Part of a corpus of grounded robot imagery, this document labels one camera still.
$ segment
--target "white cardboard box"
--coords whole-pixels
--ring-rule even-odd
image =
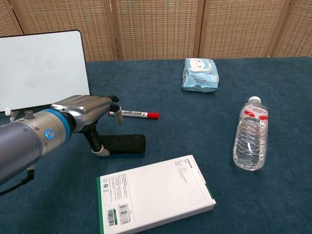
[[[97,178],[101,234],[132,234],[216,204],[192,155]]]

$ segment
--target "barcode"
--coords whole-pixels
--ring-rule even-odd
[[[108,211],[107,216],[108,216],[109,226],[113,226],[115,223],[114,223],[114,213],[112,209]]]
[[[123,204],[119,206],[119,217],[120,217],[121,224],[129,223],[127,204]]]

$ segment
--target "blue wet wipes pack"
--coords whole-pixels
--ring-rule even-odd
[[[206,58],[187,58],[182,75],[182,88],[209,93],[218,89],[219,74],[215,62]]]

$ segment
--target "whiteboard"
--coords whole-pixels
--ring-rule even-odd
[[[79,31],[0,38],[0,112],[89,94]]]

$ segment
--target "marker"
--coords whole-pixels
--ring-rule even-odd
[[[137,118],[152,118],[159,119],[159,113],[150,113],[150,112],[139,112],[139,111],[121,111],[122,116],[127,117],[137,117]],[[108,114],[110,116],[114,115],[114,112],[109,111]]]

